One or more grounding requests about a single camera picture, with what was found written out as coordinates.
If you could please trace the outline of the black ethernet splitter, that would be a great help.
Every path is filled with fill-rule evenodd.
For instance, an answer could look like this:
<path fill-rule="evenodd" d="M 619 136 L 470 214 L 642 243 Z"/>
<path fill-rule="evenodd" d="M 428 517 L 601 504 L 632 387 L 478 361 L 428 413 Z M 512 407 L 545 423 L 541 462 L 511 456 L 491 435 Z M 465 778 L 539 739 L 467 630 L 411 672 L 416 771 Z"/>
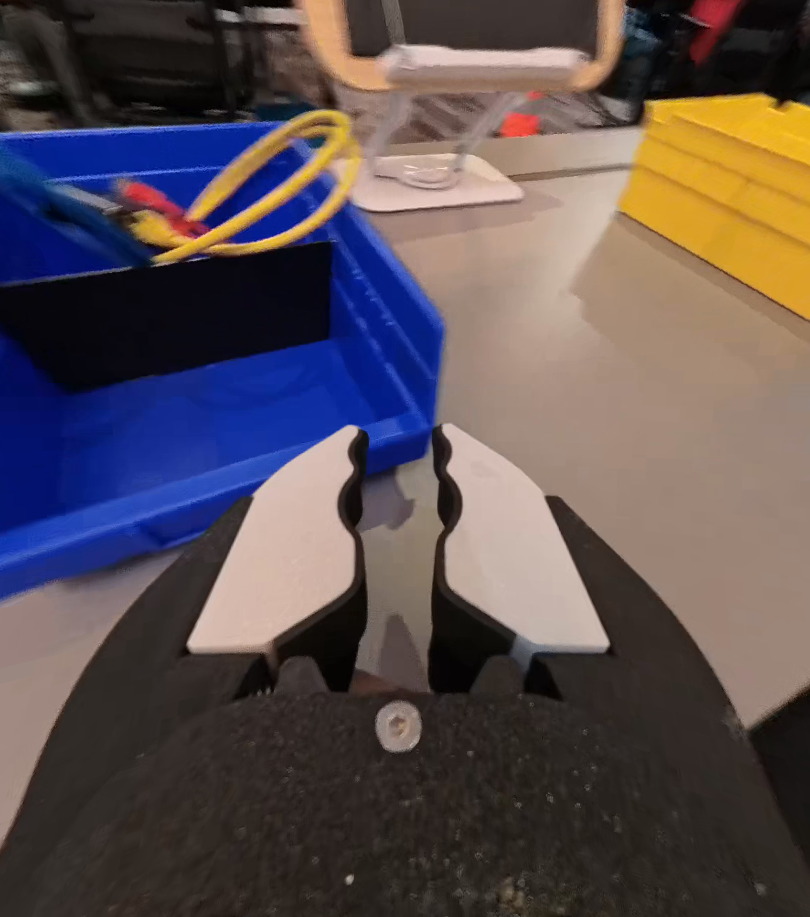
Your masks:
<path fill-rule="evenodd" d="M 83 207 L 88 207 L 97 213 L 101 213 L 108 218 L 112 218 L 117 214 L 124 212 L 123 206 L 121 206 L 115 199 L 98 194 L 96 192 L 91 192 L 86 189 L 80 188 L 76 185 L 71 185 L 67 183 L 56 183 L 54 188 L 58 192 L 62 192 L 68 198 L 73 201 L 78 202 L 79 205 Z"/>

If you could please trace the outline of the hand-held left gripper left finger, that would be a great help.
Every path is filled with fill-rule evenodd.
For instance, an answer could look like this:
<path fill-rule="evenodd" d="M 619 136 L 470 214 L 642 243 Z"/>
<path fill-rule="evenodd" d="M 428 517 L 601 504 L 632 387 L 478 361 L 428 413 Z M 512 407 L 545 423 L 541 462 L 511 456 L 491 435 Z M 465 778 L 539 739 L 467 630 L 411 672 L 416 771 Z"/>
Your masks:
<path fill-rule="evenodd" d="M 193 656 L 259 655 L 274 676 L 310 658 L 327 688 L 346 692 L 367 622 L 357 526 L 369 439 L 331 434 L 253 494 L 189 635 Z"/>

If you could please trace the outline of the black bin divider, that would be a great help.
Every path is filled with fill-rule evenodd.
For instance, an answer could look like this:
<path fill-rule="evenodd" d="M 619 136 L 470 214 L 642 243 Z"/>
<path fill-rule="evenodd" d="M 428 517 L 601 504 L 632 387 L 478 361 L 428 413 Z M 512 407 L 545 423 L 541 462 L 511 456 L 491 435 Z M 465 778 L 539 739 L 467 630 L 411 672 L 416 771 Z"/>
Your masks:
<path fill-rule="evenodd" d="M 330 336 L 332 246 L 320 241 L 0 285 L 0 333 L 62 390 L 292 350 Z"/>

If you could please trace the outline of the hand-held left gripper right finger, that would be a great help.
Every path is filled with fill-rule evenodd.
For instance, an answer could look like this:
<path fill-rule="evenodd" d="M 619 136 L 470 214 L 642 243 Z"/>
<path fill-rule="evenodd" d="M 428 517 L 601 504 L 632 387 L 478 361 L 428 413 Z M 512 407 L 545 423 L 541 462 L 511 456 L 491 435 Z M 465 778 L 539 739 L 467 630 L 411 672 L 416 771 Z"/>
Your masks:
<path fill-rule="evenodd" d="M 428 681 L 467 693 L 491 659 L 526 683 L 543 658 L 603 656 L 607 630 L 543 490 L 451 423 L 432 435 L 443 527 L 434 548 Z"/>

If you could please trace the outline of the white tablet stand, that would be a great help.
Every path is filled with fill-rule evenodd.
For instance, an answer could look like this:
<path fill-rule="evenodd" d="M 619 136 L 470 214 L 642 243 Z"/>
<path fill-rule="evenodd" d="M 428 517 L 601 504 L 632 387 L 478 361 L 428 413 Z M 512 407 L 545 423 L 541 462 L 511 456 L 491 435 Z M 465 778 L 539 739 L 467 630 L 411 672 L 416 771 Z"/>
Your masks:
<path fill-rule="evenodd" d="M 585 52 L 569 48 L 511 52 L 392 45 L 378 58 L 392 87 L 388 110 L 365 147 L 351 193 L 353 203 L 365 212 L 400 213 L 521 200 L 523 192 L 514 181 L 481 160 L 475 150 L 522 94 L 551 83 L 562 85 L 590 61 Z M 468 90 L 490 94 L 492 99 L 453 152 L 386 154 L 393 135 L 407 121 L 414 98 L 437 90 Z"/>

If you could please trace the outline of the blue plastic bin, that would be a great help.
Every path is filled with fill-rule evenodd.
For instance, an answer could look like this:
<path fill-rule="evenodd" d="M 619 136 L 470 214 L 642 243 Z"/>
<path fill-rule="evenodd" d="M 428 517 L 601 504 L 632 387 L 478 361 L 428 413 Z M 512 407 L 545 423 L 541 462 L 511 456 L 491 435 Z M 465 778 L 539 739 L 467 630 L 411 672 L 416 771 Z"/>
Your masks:
<path fill-rule="evenodd" d="M 133 269 L 43 202 L 0 188 L 0 285 Z M 353 205 L 297 245 L 320 241 L 319 343 L 74 394 L 0 333 L 0 602 L 189 542 L 342 427 L 367 433 L 369 474 L 425 453 L 444 321 Z"/>

